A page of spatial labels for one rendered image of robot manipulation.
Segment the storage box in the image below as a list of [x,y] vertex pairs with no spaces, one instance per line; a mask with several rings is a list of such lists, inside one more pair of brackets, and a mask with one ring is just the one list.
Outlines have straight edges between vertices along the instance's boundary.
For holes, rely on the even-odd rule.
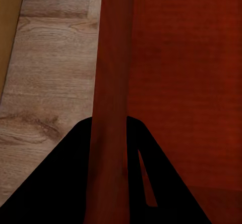
[[211,224],[242,224],[242,0],[101,0],[84,224],[130,224],[128,116]]

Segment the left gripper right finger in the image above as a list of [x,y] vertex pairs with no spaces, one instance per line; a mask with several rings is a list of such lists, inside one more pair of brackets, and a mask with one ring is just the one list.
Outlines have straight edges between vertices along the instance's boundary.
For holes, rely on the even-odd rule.
[[[138,150],[158,207],[146,204]],[[127,117],[130,224],[211,224],[146,125]]]

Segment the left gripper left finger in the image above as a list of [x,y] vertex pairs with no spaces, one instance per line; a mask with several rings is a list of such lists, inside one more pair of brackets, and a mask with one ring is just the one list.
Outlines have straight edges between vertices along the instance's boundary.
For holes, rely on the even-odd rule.
[[91,126],[72,128],[0,207],[0,224],[84,224]]

